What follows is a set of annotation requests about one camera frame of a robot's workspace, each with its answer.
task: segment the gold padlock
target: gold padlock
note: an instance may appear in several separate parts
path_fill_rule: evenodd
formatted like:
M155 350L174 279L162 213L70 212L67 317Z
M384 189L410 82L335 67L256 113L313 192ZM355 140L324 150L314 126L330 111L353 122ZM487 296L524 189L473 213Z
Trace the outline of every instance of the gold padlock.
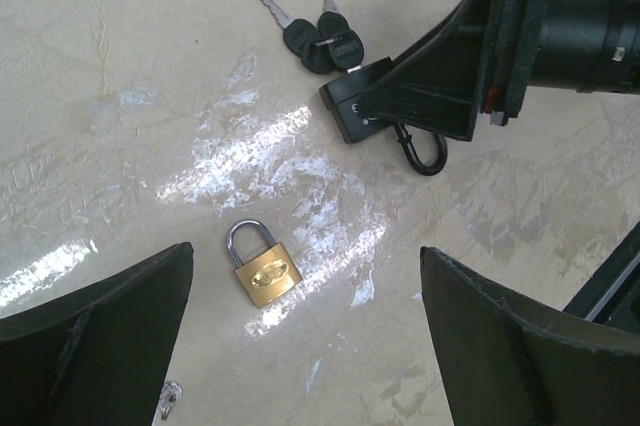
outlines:
M246 225L258 228L269 243L270 249L247 264L242 264L233 245L233 237L238 229ZM243 219L231 226L227 232L227 249L238 266L236 274L240 282L258 308L264 308L302 281L302 276L284 245L276 243L267 227L260 221Z

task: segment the brass padlock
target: brass padlock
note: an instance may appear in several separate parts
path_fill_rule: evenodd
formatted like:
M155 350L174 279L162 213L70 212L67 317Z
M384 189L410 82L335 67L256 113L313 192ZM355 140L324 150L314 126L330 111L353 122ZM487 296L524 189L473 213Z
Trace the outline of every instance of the brass padlock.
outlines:
M246 225L258 228L269 243L270 249L247 264L242 264L233 245L233 237L238 229ZM293 264L283 244L276 243L267 227L260 221L243 219L231 226L227 232L227 249L238 266L236 274L240 282L258 308L264 308L302 281L298 268Z

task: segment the metal shackle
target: metal shackle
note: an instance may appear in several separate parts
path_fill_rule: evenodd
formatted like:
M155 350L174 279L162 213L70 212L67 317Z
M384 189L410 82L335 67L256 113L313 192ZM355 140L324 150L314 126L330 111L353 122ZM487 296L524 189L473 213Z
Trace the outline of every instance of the metal shackle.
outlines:
M241 219L233 226L231 226L229 228L229 231L227 231L227 249L229 250L229 254L238 267L243 266L243 264L242 259L240 259L240 256L236 251L236 247L233 245L233 237L236 235L238 229L240 229L242 226L253 226L255 228L258 228L258 231L262 233L264 239L266 239L267 243L269 243L269 248L273 248L276 244L278 244L276 243L276 240L273 238L273 235L269 232L267 227L260 221L256 219Z

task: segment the floor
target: floor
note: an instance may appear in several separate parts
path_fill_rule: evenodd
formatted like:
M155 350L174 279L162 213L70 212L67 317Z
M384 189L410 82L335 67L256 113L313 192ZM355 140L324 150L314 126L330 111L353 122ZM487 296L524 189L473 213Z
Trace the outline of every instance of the floor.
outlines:
M336 0L368 62L457 1ZM640 219L633 97L531 89L519 119L481 118L423 178L392 131L342 142L317 94L330 77L258 0L0 0L0 34L0 314L191 241L169 426L451 425L419 247L562 308ZM225 251L244 217L305 278L263 310Z

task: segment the key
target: key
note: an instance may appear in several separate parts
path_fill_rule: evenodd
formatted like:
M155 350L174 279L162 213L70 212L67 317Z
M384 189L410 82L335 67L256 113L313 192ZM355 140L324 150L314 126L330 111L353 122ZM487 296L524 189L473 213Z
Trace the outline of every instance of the key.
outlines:
M318 20L318 30L323 41L316 45L327 46L329 55L338 69L349 70L362 63L364 44L349 27L347 19L338 12L334 0L324 0L324 12Z
M327 74L335 69L333 59L327 48L317 47L322 36L313 24L306 19L294 19L284 12L274 0L260 0L282 28L282 39L289 51L300 57L302 65L312 73Z

